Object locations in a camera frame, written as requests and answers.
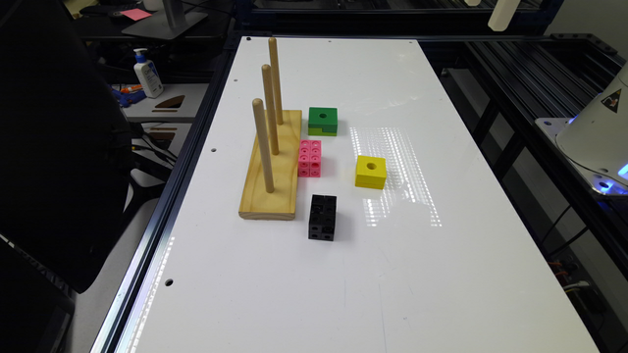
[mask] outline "lotion bottle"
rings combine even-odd
[[[139,48],[133,50],[137,60],[137,64],[133,66],[133,69],[139,79],[139,83],[141,83],[146,97],[157,98],[164,91],[164,85],[161,83],[161,79],[159,79],[155,64],[150,60],[146,60],[146,57],[142,54],[147,49]]]

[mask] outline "black lego brick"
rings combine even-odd
[[[334,241],[336,231],[336,196],[312,195],[308,238]]]

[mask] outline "white table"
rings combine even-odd
[[[237,215],[269,62],[243,39],[130,351],[598,351],[416,41],[278,42],[302,138],[308,107],[339,109],[323,177],[292,222]],[[387,159],[384,190],[353,186],[358,154]],[[307,239],[314,193],[338,197],[334,242]]]

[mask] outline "pink lego brick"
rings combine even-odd
[[[320,140],[301,140],[298,150],[298,175],[300,177],[321,176]]]

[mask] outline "green block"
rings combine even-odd
[[[338,109],[310,107],[308,127],[334,127],[338,132]]]
[[[321,128],[309,127],[307,134],[310,136],[336,136],[336,132],[324,132]]]
[[[332,133],[338,132],[337,126],[308,126],[308,128],[319,128],[323,132],[332,132]]]

